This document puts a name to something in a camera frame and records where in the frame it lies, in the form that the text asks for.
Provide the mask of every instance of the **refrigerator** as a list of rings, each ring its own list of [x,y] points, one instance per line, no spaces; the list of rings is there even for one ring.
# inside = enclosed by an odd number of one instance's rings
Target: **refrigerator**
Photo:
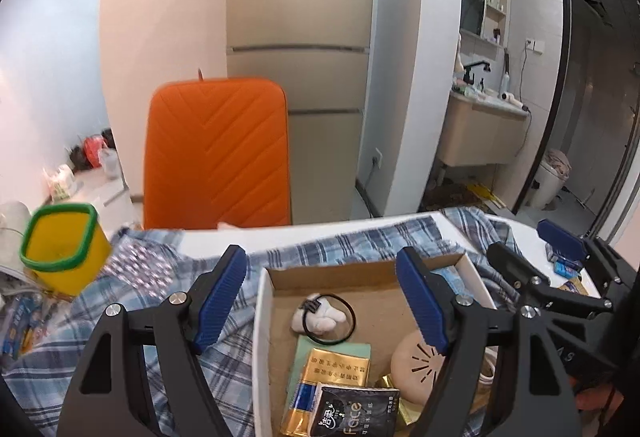
[[[294,224],[348,220],[372,0],[226,0],[227,71],[278,83],[289,110]]]

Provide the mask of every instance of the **black hair tie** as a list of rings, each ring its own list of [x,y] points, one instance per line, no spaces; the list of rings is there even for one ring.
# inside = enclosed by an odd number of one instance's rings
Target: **black hair tie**
[[[351,325],[351,329],[349,330],[348,334],[345,337],[338,338],[337,340],[321,340],[316,335],[312,334],[311,331],[306,326],[306,315],[309,312],[314,313],[318,311],[318,308],[320,306],[320,302],[319,302],[320,298],[333,298],[335,300],[338,300],[338,302],[342,303],[345,307],[347,307],[349,314],[351,315],[351,320],[353,320],[353,324]],[[353,311],[353,308],[351,307],[351,305],[349,305],[345,300],[340,298],[340,296],[338,296],[337,294],[331,294],[331,293],[321,294],[319,296],[316,296],[313,300],[305,300],[305,302],[301,305],[300,308],[303,309],[302,310],[302,328],[305,331],[306,337],[309,338],[311,341],[315,341],[320,345],[329,346],[329,345],[337,345],[338,343],[343,343],[344,341],[351,338],[351,336],[353,336],[353,332],[356,329],[356,313]]]

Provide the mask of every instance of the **metal screw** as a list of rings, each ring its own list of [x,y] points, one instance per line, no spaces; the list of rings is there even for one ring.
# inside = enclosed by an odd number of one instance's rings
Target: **metal screw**
[[[122,307],[120,307],[119,304],[117,303],[112,303],[111,305],[109,305],[105,310],[104,313],[107,316],[116,316],[118,314],[120,314],[120,311],[122,310]]]
[[[171,296],[169,296],[169,303],[173,305],[180,305],[181,303],[185,303],[187,301],[187,293],[186,292],[174,292]]]
[[[471,296],[466,296],[464,294],[456,294],[456,302],[459,303],[459,305],[468,307],[474,302],[474,299],[471,298]]]
[[[525,318],[535,318],[538,314],[536,309],[531,305],[525,305],[520,308],[520,314],[522,314]]]

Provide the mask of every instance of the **red bag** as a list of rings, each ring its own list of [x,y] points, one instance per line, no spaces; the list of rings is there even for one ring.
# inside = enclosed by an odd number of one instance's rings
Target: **red bag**
[[[101,135],[92,135],[84,140],[84,154],[94,168],[101,166],[98,159],[98,150],[101,148],[107,148],[104,137]]]

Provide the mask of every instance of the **green rim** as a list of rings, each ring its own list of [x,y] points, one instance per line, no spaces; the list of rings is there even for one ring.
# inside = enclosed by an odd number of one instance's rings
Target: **green rim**
[[[47,263],[31,260],[27,258],[27,248],[31,241],[31,235],[35,229],[38,220],[43,216],[53,213],[86,213],[89,215],[89,221],[86,223],[86,228],[82,234],[80,241],[80,247],[78,252],[69,258],[63,258],[62,260],[51,261]],[[32,271],[39,271],[40,273],[58,273],[59,271],[69,271],[78,267],[86,258],[89,253],[89,246],[94,235],[95,226],[98,223],[98,212],[91,204],[81,203],[69,203],[69,204],[52,204],[50,206],[43,206],[31,217],[27,232],[22,239],[22,245],[20,246],[20,260]]]

